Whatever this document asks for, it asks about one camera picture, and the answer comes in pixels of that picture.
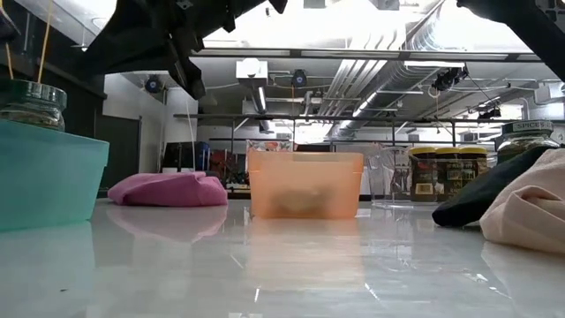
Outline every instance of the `spice jar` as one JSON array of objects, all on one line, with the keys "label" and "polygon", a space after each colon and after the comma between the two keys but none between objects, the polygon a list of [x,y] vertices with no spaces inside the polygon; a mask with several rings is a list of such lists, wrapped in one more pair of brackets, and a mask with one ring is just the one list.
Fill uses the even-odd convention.
[{"label": "spice jar", "polygon": [[419,147],[409,150],[411,162],[411,200],[415,202],[435,202],[433,186],[436,180],[435,148]]},{"label": "spice jar", "polygon": [[558,148],[559,143],[549,138],[553,131],[554,125],[548,120],[524,120],[505,124],[502,127],[503,142],[498,147],[497,164],[504,163],[531,148]]},{"label": "spice jar", "polygon": [[0,118],[64,131],[64,90],[27,80],[0,80]]},{"label": "spice jar", "polygon": [[462,176],[463,186],[466,186],[479,175],[488,171],[486,163],[487,151],[481,147],[461,148]]},{"label": "spice jar", "polygon": [[462,162],[459,148],[437,148],[435,150],[438,181],[435,185],[438,201],[453,198],[463,187]]}]

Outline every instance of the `pink cloth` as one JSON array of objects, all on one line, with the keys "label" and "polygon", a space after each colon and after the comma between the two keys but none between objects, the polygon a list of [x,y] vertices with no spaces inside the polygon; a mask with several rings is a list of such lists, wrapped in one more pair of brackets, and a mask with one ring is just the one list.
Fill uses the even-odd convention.
[{"label": "pink cloth", "polygon": [[489,241],[565,254],[565,149],[547,150],[480,219]]},{"label": "pink cloth", "polygon": [[128,177],[108,191],[119,205],[160,207],[210,207],[228,204],[220,180],[205,172],[173,174],[140,173]]}]

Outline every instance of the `orange plastic bin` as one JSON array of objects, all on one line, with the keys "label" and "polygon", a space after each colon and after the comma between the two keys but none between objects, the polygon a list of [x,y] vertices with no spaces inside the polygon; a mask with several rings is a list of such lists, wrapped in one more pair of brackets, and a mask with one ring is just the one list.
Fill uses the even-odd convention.
[{"label": "orange plastic bin", "polygon": [[352,218],[358,210],[363,155],[249,152],[252,214]]}]

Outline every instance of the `table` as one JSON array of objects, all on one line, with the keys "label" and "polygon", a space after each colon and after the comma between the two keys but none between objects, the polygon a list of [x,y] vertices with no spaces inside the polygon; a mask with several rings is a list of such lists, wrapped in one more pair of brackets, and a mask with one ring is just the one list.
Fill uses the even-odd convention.
[{"label": "table", "polygon": [[361,203],[261,220],[249,201],[127,208],[0,234],[3,318],[565,317],[565,259]]}]

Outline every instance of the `jar lid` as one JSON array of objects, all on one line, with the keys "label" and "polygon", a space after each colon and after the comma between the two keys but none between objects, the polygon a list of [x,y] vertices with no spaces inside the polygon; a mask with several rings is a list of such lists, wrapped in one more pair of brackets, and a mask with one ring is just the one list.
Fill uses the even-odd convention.
[{"label": "jar lid", "polygon": [[460,151],[461,151],[462,154],[475,154],[475,155],[486,155],[486,154],[488,154],[486,149],[481,148],[481,147],[465,147],[465,148],[461,148]]},{"label": "jar lid", "polygon": [[32,103],[67,107],[67,93],[63,89],[21,79],[0,79],[0,103]]},{"label": "jar lid", "polygon": [[435,153],[438,155],[459,154],[459,148],[455,148],[455,147],[437,148],[435,149]]},{"label": "jar lid", "polygon": [[411,155],[420,155],[420,154],[435,154],[434,147],[415,147],[408,150],[408,153]]},{"label": "jar lid", "polygon": [[550,132],[554,131],[554,124],[549,120],[523,120],[502,127],[502,134],[527,133],[527,132]]}]

